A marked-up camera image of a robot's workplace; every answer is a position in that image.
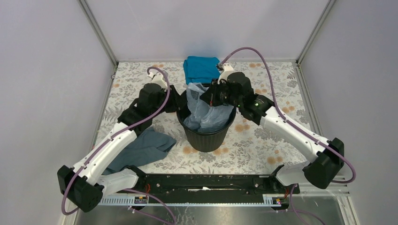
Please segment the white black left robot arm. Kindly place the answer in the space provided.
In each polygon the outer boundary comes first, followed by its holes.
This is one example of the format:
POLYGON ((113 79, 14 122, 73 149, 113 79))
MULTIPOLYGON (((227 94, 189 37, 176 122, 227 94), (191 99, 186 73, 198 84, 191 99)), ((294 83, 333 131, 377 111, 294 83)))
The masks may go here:
POLYGON ((66 201, 77 210, 89 212, 102 197, 130 188, 139 193, 145 188, 145 179, 129 166, 113 174, 104 175, 111 162, 152 125, 153 118, 180 109, 180 95, 174 85, 147 83, 138 98, 118 117, 107 136, 83 159, 72 167, 63 165, 57 172, 61 194, 61 210, 64 215, 76 212, 66 210, 66 201))

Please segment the light blue plastic trash bag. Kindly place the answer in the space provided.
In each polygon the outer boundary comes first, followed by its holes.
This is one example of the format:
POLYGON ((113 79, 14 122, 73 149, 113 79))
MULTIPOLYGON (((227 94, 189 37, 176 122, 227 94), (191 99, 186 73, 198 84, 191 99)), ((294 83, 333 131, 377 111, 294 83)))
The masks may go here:
POLYGON ((231 105, 209 106, 200 99, 207 89, 201 83, 188 84, 186 97, 187 107, 191 114, 184 119, 184 125, 189 129, 206 134, 225 128, 234 109, 231 105))

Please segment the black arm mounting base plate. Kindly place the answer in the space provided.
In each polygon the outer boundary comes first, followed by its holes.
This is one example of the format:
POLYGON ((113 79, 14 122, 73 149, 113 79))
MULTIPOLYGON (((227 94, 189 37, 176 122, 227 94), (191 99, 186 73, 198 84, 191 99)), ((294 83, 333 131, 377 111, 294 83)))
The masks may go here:
POLYGON ((275 195, 288 197, 299 188, 283 186, 273 176, 219 174, 146 174, 139 177, 134 190, 155 197, 169 195, 275 195))

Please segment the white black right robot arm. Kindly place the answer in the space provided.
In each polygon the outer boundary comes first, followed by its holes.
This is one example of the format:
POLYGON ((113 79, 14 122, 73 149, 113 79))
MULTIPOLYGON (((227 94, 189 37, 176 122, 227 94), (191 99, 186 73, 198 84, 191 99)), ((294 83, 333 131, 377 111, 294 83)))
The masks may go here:
POLYGON ((275 193, 306 181, 326 189, 344 165, 339 158, 344 152, 342 141, 338 138, 330 141, 292 120, 274 101, 255 93, 250 79, 242 72, 233 72, 227 79, 213 79, 200 99, 210 106, 236 107, 245 119, 274 132, 306 158, 303 163, 282 165, 274 170, 269 187, 275 193))

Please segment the black plastic trash bin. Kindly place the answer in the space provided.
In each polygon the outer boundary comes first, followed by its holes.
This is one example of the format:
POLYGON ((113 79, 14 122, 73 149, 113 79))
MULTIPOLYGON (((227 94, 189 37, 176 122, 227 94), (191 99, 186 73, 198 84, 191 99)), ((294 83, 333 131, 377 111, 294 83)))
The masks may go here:
POLYGON ((181 101, 182 101, 182 108, 176 112, 176 116, 179 123, 183 126, 189 144, 200 152, 212 152, 217 148, 219 148, 222 142, 224 141, 227 132, 236 117, 237 109, 236 108, 232 109, 229 118, 227 120, 227 123, 222 129, 211 133, 201 133, 198 132, 197 130, 188 128, 184 124, 184 120, 188 118, 191 114, 187 106, 186 91, 184 91, 181 94, 181 101))

